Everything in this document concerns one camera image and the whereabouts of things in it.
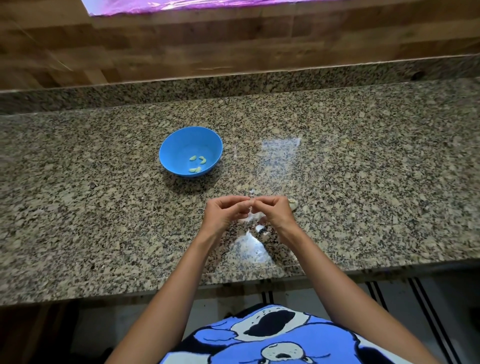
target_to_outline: wooden panel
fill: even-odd
[[[88,16],[0,2],[0,89],[96,85],[480,52],[478,0],[323,0]]]

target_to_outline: floor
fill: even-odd
[[[402,322],[444,364],[480,363],[480,272],[437,274],[428,278],[361,283],[359,286]],[[306,279],[287,279],[282,289],[261,291],[261,285],[200,289],[185,330],[223,319],[256,303],[287,306],[328,318]],[[135,304],[85,307],[80,310],[72,353],[100,356],[114,347],[146,307],[149,297]]]

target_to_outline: bowl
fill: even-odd
[[[158,157],[160,163],[171,173],[182,177],[200,177],[212,170],[220,160],[223,143],[213,130],[202,126],[189,126],[170,134],[160,146]],[[200,172],[189,172],[189,169],[201,167]]]

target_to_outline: countertop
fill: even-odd
[[[225,194],[297,199],[345,271],[479,258],[479,95],[458,79],[0,117],[0,304],[156,290]],[[188,125],[224,141],[194,180],[158,161]],[[238,239],[247,228],[201,284],[302,274],[274,235]]]

